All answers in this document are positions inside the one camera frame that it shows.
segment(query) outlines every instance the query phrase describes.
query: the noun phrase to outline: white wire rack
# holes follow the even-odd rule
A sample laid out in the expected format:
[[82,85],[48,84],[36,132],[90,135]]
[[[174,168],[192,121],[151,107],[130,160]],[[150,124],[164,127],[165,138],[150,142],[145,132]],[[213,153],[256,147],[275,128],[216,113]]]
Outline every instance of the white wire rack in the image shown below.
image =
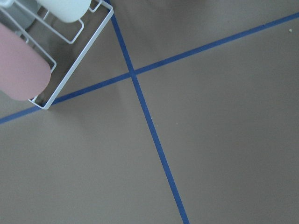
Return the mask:
[[[97,5],[95,6],[95,8],[89,7],[89,11],[90,12],[94,13],[94,12],[96,12],[96,10],[100,6],[103,6],[103,7],[107,8],[109,10],[109,13],[106,15],[106,17],[103,19],[102,23],[98,26],[98,28],[96,29],[96,31],[93,33],[92,37],[88,40],[87,44],[84,46],[84,48],[80,52],[79,56],[75,59],[74,63],[68,69],[68,71],[66,72],[64,78],[59,83],[59,85],[57,86],[57,88],[54,90],[54,92],[50,96],[49,100],[47,102],[43,102],[43,105],[40,105],[40,104],[38,104],[36,102],[36,99],[38,98],[38,96],[36,96],[33,99],[29,99],[29,101],[31,103],[33,103],[34,105],[36,105],[36,106],[38,106],[38,107],[40,107],[42,109],[45,109],[45,110],[49,109],[49,107],[54,102],[55,98],[58,96],[58,94],[60,93],[60,91],[62,90],[62,88],[66,84],[66,82],[69,80],[69,78],[73,74],[74,70],[77,68],[77,66],[79,65],[79,63],[81,62],[81,60],[83,59],[83,57],[86,55],[86,53],[88,52],[88,50],[90,49],[90,47],[92,46],[92,44],[94,43],[94,41],[96,40],[96,38],[99,36],[99,34],[103,30],[103,28],[106,26],[106,24],[109,22],[109,20],[111,19],[112,15],[114,14],[113,7],[110,4],[106,3],[103,0],[95,0],[95,1],[97,2]],[[60,37],[62,40],[64,40],[68,44],[73,44],[76,41],[76,39],[79,37],[79,35],[81,34],[82,30],[84,29],[84,23],[83,23],[83,21],[81,19],[79,19],[78,21],[81,24],[81,28],[79,29],[79,31],[77,31],[77,33],[75,34],[75,36],[71,40],[67,39],[64,35],[62,35],[60,32],[58,32],[57,30],[55,30],[51,25],[49,25],[45,21],[46,17],[49,14],[49,11],[47,11],[47,13],[46,13],[46,15],[44,17],[41,17],[41,16],[33,13],[32,11],[30,11],[27,7],[25,7],[23,4],[21,4],[18,0],[14,0],[14,4],[16,4],[19,8],[23,9],[29,15],[33,16],[36,20],[38,20],[39,22],[41,22],[46,28],[48,28],[51,32],[53,32],[55,35],[57,35],[58,37]],[[30,34],[28,34],[28,32],[26,32],[26,30],[24,28],[22,28],[21,25],[4,8],[0,7],[0,11],[7,18],[9,18],[11,20],[11,22],[19,29],[19,31],[21,32],[21,34],[25,37],[26,43],[28,43],[29,41],[31,41],[44,54],[44,56],[46,56],[49,59],[49,61],[51,61],[53,63],[53,65],[51,67],[51,72],[53,72],[54,69],[57,66],[57,62],[55,61],[55,59],[52,58],[51,55],[48,54],[45,51],[45,49],[43,49],[37,43],[37,41],[34,40],[34,38],[32,38],[32,36]]]

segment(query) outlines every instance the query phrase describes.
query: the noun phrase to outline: pink mug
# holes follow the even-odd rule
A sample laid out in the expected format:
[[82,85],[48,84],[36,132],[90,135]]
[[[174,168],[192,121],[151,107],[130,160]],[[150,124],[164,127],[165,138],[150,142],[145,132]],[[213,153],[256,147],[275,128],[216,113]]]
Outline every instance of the pink mug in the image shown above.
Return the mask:
[[49,64],[0,23],[0,90],[12,99],[39,95],[51,78]]

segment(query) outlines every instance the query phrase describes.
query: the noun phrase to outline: gray floor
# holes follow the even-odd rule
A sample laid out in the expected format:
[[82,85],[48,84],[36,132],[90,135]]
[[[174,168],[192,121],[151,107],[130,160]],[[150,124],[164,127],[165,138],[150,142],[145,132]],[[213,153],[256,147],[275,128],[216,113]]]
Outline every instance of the gray floor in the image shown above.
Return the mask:
[[[299,7],[111,2],[134,69]],[[128,72],[117,35],[109,22],[60,96]],[[293,19],[139,74],[142,93],[127,78],[48,111],[0,93],[0,223],[298,223],[298,42]]]

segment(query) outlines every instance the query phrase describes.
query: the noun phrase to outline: blue grid line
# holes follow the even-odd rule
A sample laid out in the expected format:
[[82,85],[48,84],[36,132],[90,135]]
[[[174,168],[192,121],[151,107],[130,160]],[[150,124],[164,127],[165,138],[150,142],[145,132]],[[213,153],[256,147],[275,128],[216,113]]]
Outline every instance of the blue grid line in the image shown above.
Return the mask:
[[[150,65],[147,65],[147,66],[144,66],[142,68],[139,68],[139,69],[136,69],[134,72],[136,75],[139,75],[139,74],[142,74],[144,72],[147,72],[147,71],[150,71],[150,70],[153,70],[155,68],[158,68],[158,67],[161,67],[163,65],[166,65],[166,64],[169,64],[169,63],[172,63],[172,62],[175,62],[175,61],[178,61],[180,59],[183,59],[183,58],[186,58],[186,57],[189,57],[189,56],[192,56],[194,54],[197,54],[199,52],[202,52],[202,51],[205,51],[205,50],[208,50],[208,49],[211,49],[211,48],[214,48],[214,47],[217,47],[219,45],[222,45],[222,44],[225,44],[227,42],[230,42],[230,41],[233,41],[233,40],[236,40],[236,39],[239,39],[239,38],[242,38],[242,37],[245,37],[245,36],[248,36],[250,34],[253,34],[253,33],[256,33],[256,32],[259,32],[259,31],[262,31],[264,29],[268,29],[268,28],[271,28],[273,26],[276,26],[276,25],[279,25],[281,23],[284,23],[284,22],[288,22],[288,21],[291,21],[291,20],[294,20],[294,19],[297,19],[299,18],[299,12],[298,13],[294,13],[294,14],[291,14],[289,16],[286,16],[286,17],[283,17],[281,19],[278,19],[278,20],[275,20],[275,21],[272,21],[272,22],[269,22],[269,23],[266,23],[266,24],[263,24],[261,26],[258,26],[258,27],[255,27],[255,28],[252,28],[252,29],[249,29],[249,30],[246,30],[246,31],[243,31],[243,32],[240,32],[238,34],[235,34],[235,35],[232,35],[232,36],[229,36],[229,37],[226,37],[226,38],[223,38],[223,39],[220,39],[218,41],[215,41],[215,42],[212,42],[212,43],[209,43],[209,44],[206,44],[206,45],[203,45],[201,47],[198,47],[198,48],[195,48],[195,49],[192,49],[192,50],[189,50],[189,51],[186,51],[184,53],[181,53],[181,54],[178,54],[178,55],[175,55],[175,56],[172,56],[172,57],[169,57],[169,58],[166,58],[162,61],[159,61],[159,62],[156,62],[156,63],[153,63],[153,64],[150,64]],[[110,82],[111,79],[109,80],[106,80],[102,83],[107,83],[107,85],[110,85],[110,84],[113,84],[115,82]],[[60,99],[56,99],[53,104],[58,104],[58,103],[61,103],[65,100],[68,100],[68,99],[71,99],[73,97],[76,97],[76,96],[79,96],[79,95],[82,95],[82,94],[78,94],[79,92],[82,91],[82,94],[85,94],[86,92],[84,92],[84,89],[82,90],[78,90],[74,93],[70,93],[68,96],[62,96]],[[14,119],[17,119],[19,117],[22,117],[22,116],[25,116],[29,113],[33,113],[35,111],[38,111],[39,109],[34,109],[35,107],[31,107],[31,108],[28,108],[26,110],[23,110],[23,111],[19,111],[19,112],[16,112],[16,113],[13,113],[11,115],[8,115],[6,117],[3,117],[0,119],[0,125],[3,124],[3,123],[6,123],[8,121],[11,121],[11,120],[14,120]]]
[[144,95],[142,93],[142,90],[141,90],[141,87],[139,85],[137,76],[135,74],[135,70],[134,70],[134,67],[132,65],[132,61],[130,59],[130,56],[129,56],[126,44],[125,44],[125,42],[123,40],[123,37],[122,37],[122,34],[121,34],[121,31],[120,31],[120,28],[119,28],[119,25],[117,23],[115,15],[112,16],[111,21],[112,21],[112,24],[113,24],[113,27],[114,27],[117,39],[119,41],[119,44],[121,46],[121,50],[122,50],[123,56],[124,56],[125,61],[127,63],[129,74],[130,74],[130,76],[132,78],[132,82],[134,84],[134,88],[136,90],[136,93],[137,93],[137,96],[138,96],[141,108],[143,110],[143,113],[144,113],[144,116],[145,116],[145,119],[146,119],[146,122],[148,124],[150,134],[151,134],[151,136],[153,138],[153,141],[154,141],[154,144],[156,146],[156,149],[157,149],[157,152],[158,152],[161,164],[162,164],[164,172],[166,174],[167,181],[169,183],[169,186],[170,186],[170,189],[172,191],[173,197],[174,197],[175,202],[177,204],[178,211],[179,211],[179,213],[181,215],[183,223],[184,224],[189,224],[188,216],[187,216],[186,211],[184,209],[184,205],[183,205],[183,202],[182,202],[181,197],[179,195],[178,188],[177,188],[177,186],[176,186],[176,184],[174,182],[173,176],[171,174],[171,170],[170,170],[170,167],[168,165],[166,156],[164,154],[164,151],[163,151],[160,139],[158,137],[157,131],[155,129],[155,125],[154,125],[154,123],[153,123],[153,121],[151,119],[150,111],[149,111],[149,109],[147,107]]

